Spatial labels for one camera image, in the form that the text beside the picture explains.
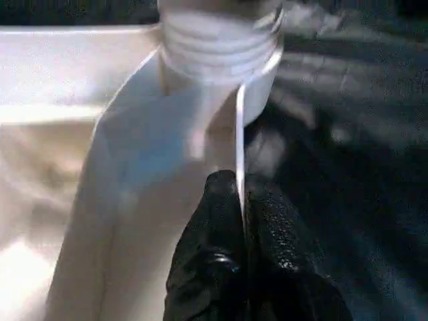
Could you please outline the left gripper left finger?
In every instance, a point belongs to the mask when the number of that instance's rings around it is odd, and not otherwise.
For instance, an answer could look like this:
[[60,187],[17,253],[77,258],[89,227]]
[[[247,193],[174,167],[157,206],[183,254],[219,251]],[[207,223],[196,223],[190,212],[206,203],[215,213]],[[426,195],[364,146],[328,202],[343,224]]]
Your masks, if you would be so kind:
[[166,281],[164,320],[244,320],[247,254],[235,173],[206,180]]

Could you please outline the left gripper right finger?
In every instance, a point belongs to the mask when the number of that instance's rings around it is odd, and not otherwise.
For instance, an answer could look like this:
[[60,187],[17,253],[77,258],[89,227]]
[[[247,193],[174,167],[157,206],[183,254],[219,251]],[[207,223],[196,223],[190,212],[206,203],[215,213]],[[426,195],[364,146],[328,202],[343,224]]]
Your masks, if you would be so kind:
[[251,320],[352,320],[318,273],[310,232],[291,201],[272,185],[245,192]]

